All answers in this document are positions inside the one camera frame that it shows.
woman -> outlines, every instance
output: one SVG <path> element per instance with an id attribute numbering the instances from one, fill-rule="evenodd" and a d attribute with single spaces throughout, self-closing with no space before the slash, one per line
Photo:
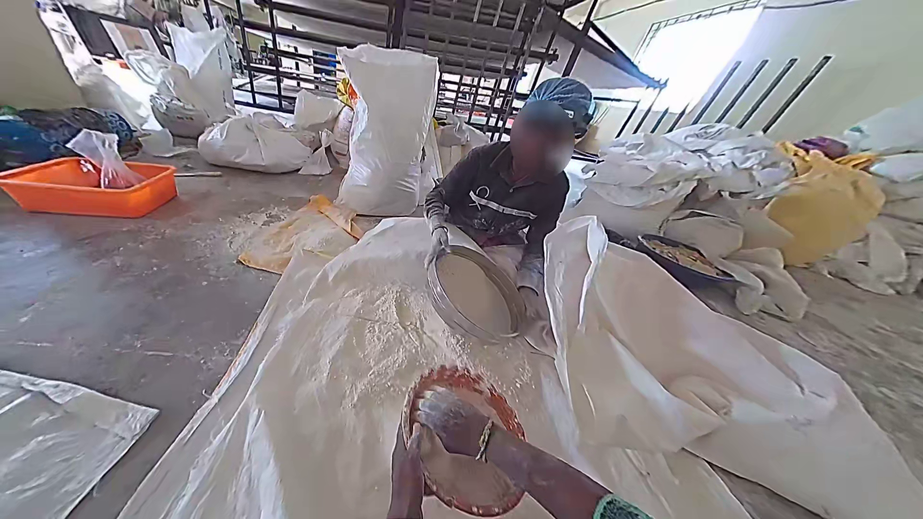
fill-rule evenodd
<path id="1" fill-rule="evenodd" d="M 473 405 L 442 388 L 426 392 L 414 410 L 450 453 L 490 460 L 556 519 L 650 519 L 576 468 L 494 425 Z M 405 448 L 400 429 L 391 457 L 388 519 L 422 519 L 425 483 L 420 426 Z"/>

gloved hand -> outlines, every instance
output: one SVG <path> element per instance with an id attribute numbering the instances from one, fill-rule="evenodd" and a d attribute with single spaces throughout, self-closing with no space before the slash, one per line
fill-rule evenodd
<path id="1" fill-rule="evenodd" d="M 426 260 L 423 262 L 424 266 L 429 268 L 429 265 L 436 261 L 443 254 L 449 253 L 449 229 L 445 225 L 440 225 L 433 229 L 433 237 L 431 247 L 429 249 L 429 254 L 426 254 Z"/>

blue cloth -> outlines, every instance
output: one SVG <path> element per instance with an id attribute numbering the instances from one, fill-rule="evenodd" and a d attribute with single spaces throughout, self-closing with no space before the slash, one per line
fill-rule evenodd
<path id="1" fill-rule="evenodd" d="M 141 149 L 135 130 L 112 110 L 19 110 L 0 115 L 0 171 L 76 156 L 67 143 L 84 128 L 118 136 L 123 157 Z"/>
<path id="2" fill-rule="evenodd" d="M 574 137 L 583 137 L 593 121 L 593 93 L 574 78 L 551 78 L 539 83 L 529 94 L 532 101 L 552 101 L 568 112 L 574 124 Z"/>

bracelet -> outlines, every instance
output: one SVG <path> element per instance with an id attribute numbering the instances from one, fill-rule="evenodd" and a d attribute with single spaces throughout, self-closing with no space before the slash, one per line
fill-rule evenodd
<path id="1" fill-rule="evenodd" d="M 487 463 L 487 442 L 490 441 L 490 432 L 493 430 L 494 421 L 487 420 L 484 431 L 481 432 L 481 439 L 477 441 L 477 455 L 474 457 L 477 461 Z"/>

